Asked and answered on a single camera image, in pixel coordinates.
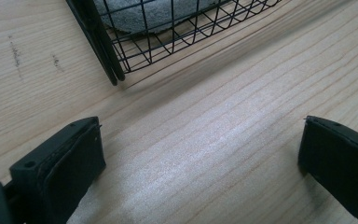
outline wire basket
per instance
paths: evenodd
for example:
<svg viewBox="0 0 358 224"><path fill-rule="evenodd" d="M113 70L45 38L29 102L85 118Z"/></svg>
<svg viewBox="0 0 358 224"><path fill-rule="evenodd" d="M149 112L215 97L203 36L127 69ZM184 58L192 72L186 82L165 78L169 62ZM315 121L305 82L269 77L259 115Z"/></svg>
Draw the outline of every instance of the wire basket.
<svg viewBox="0 0 358 224"><path fill-rule="evenodd" d="M212 3L208 0L209 5L203 2L206 0L187 0L194 3L187 14L176 9L178 1L184 0L132 0L135 4L120 8L112 7L113 0L94 1L67 0L106 74L116 85L117 79L124 80L125 74L161 61L282 0L212 0ZM154 14L150 8L158 1L168 2L165 18L151 21L148 18ZM122 25L126 22L123 17L130 14L129 10L138 12L138 21L132 22L138 26L123 31Z"/></svg>

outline gray fabric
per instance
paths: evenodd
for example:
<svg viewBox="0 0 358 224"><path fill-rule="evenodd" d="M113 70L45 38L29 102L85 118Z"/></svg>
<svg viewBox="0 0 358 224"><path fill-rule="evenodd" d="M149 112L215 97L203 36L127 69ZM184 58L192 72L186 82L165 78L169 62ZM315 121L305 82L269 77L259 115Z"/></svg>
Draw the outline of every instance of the gray fabric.
<svg viewBox="0 0 358 224"><path fill-rule="evenodd" d="M149 33L157 33L172 26L171 1L172 0L155 0L153 2L144 3ZM175 19L184 17L180 20L182 21L190 14L196 12L197 1L198 0L173 0L173 11ZM106 7L103 0L94 0L94 2L100 14L106 13ZM134 4L139 4L140 0L106 0L106 2L109 6L109 10L116 10L119 8L132 6ZM214 2L217 2L217 0L200 0L199 10L208 7ZM137 33L145 30L145 22L141 6L130 7L118 12L114 12L112 14L112 19L115 27L120 31ZM107 15L102 16L102 20L105 24L112 26ZM153 28L166 22L168 24Z"/></svg>

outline wooden floor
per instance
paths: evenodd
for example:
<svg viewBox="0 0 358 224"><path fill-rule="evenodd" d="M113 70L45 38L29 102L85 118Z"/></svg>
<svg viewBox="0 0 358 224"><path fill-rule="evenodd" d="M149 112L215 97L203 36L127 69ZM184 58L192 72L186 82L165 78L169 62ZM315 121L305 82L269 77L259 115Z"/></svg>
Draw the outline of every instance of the wooden floor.
<svg viewBox="0 0 358 224"><path fill-rule="evenodd" d="M107 167L69 223L358 223L296 165L307 115L358 132L358 1L283 0L113 87L62 0L0 0L0 180L71 121Z"/></svg>

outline light wooden surface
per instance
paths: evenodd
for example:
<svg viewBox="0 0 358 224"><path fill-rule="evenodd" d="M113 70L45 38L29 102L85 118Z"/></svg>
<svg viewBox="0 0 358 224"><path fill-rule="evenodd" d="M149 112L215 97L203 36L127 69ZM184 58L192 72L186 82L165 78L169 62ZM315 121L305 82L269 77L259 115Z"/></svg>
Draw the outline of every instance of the light wooden surface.
<svg viewBox="0 0 358 224"><path fill-rule="evenodd" d="M0 0L0 180L99 116L107 167L70 223L357 223L296 160L307 115L358 131L358 1L265 13L114 88L63 0Z"/></svg>

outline metal wire grid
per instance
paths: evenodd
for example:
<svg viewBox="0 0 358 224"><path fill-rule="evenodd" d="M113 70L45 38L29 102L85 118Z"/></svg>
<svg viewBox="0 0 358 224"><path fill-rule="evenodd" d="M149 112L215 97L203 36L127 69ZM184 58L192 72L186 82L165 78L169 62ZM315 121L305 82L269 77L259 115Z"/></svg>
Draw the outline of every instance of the metal wire grid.
<svg viewBox="0 0 358 224"><path fill-rule="evenodd" d="M112 46L125 74L156 63L181 49L218 34L230 26L250 19L266 9L274 7L282 0L218 0L218 3L203 10L199 10L200 0L198 0L196 12L186 16L187 19L173 16L174 8L173 0L171 0L172 20L170 23L172 27L157 34L148 32L156 27L148 27L145 17L145 4L153 1L157 0L141 0L139 4L131 6L142 7L145 30L128 34L115 28L112 14L129 7L109 10L106 0L104 0L107 12L100 16L108 15L111 24L113 24L113 27L106 26L106 32L111 38Z"/></svg>

